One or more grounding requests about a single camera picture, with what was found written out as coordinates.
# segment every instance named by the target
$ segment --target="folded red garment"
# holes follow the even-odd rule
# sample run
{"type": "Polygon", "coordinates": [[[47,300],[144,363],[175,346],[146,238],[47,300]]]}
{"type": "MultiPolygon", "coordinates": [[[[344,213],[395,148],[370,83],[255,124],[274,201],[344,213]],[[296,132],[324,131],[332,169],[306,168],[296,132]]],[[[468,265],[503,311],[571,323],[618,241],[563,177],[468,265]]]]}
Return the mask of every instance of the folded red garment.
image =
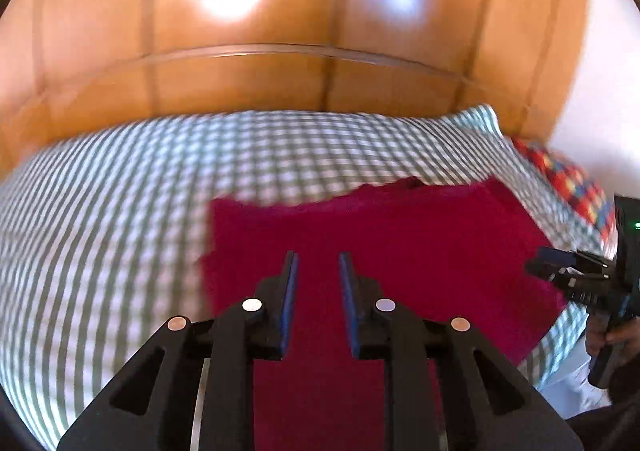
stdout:
{"type": "Polygon", "coordinates": [[[387,297],[426,319],[466,317],[513,362],[564,308],[553,287],[524,274],[549,243],[503,184],[406,189],[411,182],[295,207],[212,202],[215,251],[203,272],[216,311],[277,274],[287,250],[300,255],[289,353],[255,365],[258,451],[383,448],[383,365],[350,355],[340,251],[387,297]]]}

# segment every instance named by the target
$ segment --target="mattress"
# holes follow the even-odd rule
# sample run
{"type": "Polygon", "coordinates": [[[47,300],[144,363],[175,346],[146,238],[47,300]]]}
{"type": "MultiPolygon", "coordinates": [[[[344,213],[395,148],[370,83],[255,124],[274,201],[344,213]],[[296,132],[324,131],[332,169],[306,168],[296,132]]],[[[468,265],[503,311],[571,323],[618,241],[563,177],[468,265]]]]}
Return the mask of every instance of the mattress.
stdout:
{"type": "MultiPolygon", "coordinates": [[[[210,317],[197,260],[211,198],[294,204],[411,175],[495,175],[554,246],[601,251],[488,106],[437,120],[280,111],[128,124],[41,150],[0,184],[2,387],[54,449],[168,317],[210,317]]],[[[585,320],[573,304],[562,312],[519,366],[532,384],[559,367],[585,320]]]]}

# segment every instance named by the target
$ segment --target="white wall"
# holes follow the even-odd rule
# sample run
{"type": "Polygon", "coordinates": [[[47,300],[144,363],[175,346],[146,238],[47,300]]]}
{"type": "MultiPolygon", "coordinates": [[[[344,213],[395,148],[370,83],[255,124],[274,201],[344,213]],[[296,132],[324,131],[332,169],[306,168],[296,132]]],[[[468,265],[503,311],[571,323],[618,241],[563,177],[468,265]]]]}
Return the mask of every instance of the white wall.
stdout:
{"type": "Polygon", "coordinates": [[[549,145],[607,192],[640,197],[640,11],[589,0],[574,86],[549,145]]]}

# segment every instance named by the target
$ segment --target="bed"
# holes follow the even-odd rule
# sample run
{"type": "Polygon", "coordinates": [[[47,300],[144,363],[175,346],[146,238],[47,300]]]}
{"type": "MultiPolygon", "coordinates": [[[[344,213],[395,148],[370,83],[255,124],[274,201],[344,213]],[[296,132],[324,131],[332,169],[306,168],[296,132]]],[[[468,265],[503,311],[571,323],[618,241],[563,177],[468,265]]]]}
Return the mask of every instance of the bed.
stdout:
{"type": "MultiPolygon", "coordinates": [[[[556,247],[602,250],[511,141],[553,131],[587,0],[216,3],[11,0],[0,18],[0,384],[48,449],[168,317],[208,317],[213,197],[495,174],[556,247]]],[[[532,384],[585,318],[569,305],[521,363],[532,384]]]]}

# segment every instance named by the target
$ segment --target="round metal pin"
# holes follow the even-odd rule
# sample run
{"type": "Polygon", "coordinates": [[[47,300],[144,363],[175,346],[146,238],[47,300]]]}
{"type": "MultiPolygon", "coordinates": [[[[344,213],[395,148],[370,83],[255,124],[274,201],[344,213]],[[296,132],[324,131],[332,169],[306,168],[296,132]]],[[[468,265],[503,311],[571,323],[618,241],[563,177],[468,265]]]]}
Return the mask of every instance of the round metal pin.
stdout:
{"type": "Polygon", "coordinates": [[[260,301],[256,297],[250,297],[249,299],[242,301],[242,309],[246,310],[247,312],[256,312],[261,308],[262,301],[260,301]]]}
{"type": "Polygon", "coordinates": [[[451,320],[451,327],[458,332],[466,332],[471,328],[471,323],[463,317],[454,317],[451,320]]]}
{"type": "Polygon", "coordinates": [[[383,297],[376,301],[376,308],[380,310],[380,312],[391,312],[396,309],[396,302],[383,297]]]}
{"type": "Polygon", "coordinates": [[[185,326],[187,326],[187,320],[181,316],[172,317],[166,324],[166,326],[169,330],[173,330],[174,332],[176,332],[178,330],[182,330],[185,326]]]}

